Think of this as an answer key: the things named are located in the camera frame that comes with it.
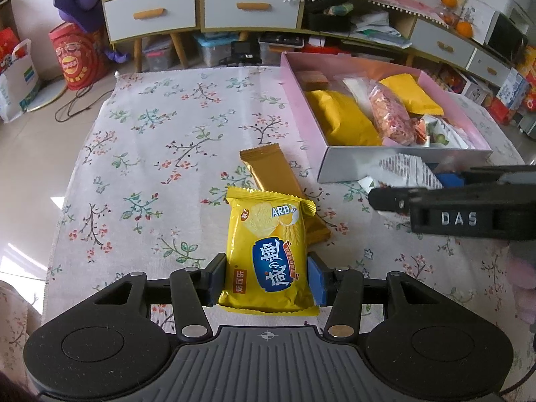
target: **wooden cabinet leg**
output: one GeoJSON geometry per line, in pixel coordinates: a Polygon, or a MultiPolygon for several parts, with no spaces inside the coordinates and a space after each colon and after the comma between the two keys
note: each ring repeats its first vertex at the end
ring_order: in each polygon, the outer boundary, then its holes
{"type": "Polygon", "coordinates": [[[134,39],[134,64],[136,72],[141,72],[141,38],[134,39]]]}
{"type": "Polygon", "coordinates": [[[184,52],[184,47],[182,46],[182,39],[180,33],[170,33],[171,40],[173,41],[173,46],[179,56],[181,65],[184,69],[188,68],[188,59],[186,58],[186,53],[184,52]]]}
{"type": "Polygon", "coordinates": [[[415,58],[415,55],[410,53],[406,57],[406,66],[411,67],[413,65],[413,59],[415,58]]]}

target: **hand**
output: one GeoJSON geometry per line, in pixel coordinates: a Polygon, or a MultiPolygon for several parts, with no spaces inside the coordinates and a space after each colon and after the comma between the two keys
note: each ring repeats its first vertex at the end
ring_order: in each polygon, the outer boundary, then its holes
{"type": "Polygon", "coordinates": [[[528,324],[536,322],[536,269],[527,260],[509,256],[507,279],[514,287],[517,316],[528,324]]]}

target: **gold snack wrapper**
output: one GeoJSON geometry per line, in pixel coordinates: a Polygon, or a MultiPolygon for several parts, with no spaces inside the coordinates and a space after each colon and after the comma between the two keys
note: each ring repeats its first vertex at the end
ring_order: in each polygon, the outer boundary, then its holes
{"type": "Polygon", "coordinates": [[[316,316],[307,282],[304,219],[312,201],[230,187],[225,285],[219,304],[249,314],[316,316]]]}
{"type": "MultiPolygon", "coordinates": [[[[248,167],[259,189],[306,198],[278,143],[240,151],[240,159],[248,167]]],[[[305,227],[308,245],[325,242],[331,237],[330,229],[318,215],[307,217],[305,227]]]]}

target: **power cord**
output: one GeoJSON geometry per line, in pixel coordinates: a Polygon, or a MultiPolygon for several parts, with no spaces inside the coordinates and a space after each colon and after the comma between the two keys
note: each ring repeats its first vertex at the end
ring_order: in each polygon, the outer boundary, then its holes
{"type": "Polygon", "coordinates": [[[76,101],[78,101],[80,98],[82,98],[82,96],[86,95],[86,93],[88,93],[92,88],[93,88],[93,84],[88,86],[88,87],[85,87],[85,88],[82,88],[80,90],[77,90],[76,94],[74,95],[74,98],[71,101],[69,101],[67,104],[65,104],[64,106],[61,106],[58,110],[56,110],[56,113],[54,114],[54,119],[56,120],[56,122],[59,122],[59,123],[67,122],[69,119],[74,118],[76,115],[79,115],[82,112],[85,112],[86,110],[89,110],[93,106],[93,104],[95,104],[97,101],[99,101],[104,95],[107,95],[107,94],[113,92],[113,89],[109,90],[108,92],[104,92],[95,101],[93,101],[91,104],[89,104],[89,106],[84,107],[83,109],[78,110],[78,111],[76,111],[76,112],[74,112],[72,114],[71,111],[72,111],[72,109],[74,107],[74,104],[76,104],[76,101]],[[65,119],[61,119],[63,117],[65,109],[67,109],[67,117],[65,119]]]}
{"type": "MultiPolygon", "coordinates": [[[[532,341],[532,349],[534,349],[534,352],[536,352],[536,337],[534,337],[532,341]]],[[[532,365],[532,367],[529,369],[529,371],[525,374],[523,378],[521,378],[518,382],[516,382],[514,385],[511,385],[507,389],[502,390],[499,393],[499,396],[507,395],[508,393],[513,392],[515,389],[518,389],[521,387],[525,382],[528,381],[528,379],[536,372],[536,362],[532,365]]]]}

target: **metal screw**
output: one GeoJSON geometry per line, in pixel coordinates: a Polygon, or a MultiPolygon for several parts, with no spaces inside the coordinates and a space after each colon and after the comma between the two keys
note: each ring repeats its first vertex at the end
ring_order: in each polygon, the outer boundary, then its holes
{"type": "Polygon", "coordinates": [[[188,325],[185,326],[181,332],[184,337],[196,339],[207,334],[208,330],[202,325],[188,325]]]}
{"type": "Polygon", "coordinates": [[[328,329],[328,333],[337,338],[346,338],[354,334],[354,329],[348,325],[334,325],[328,329]]]}

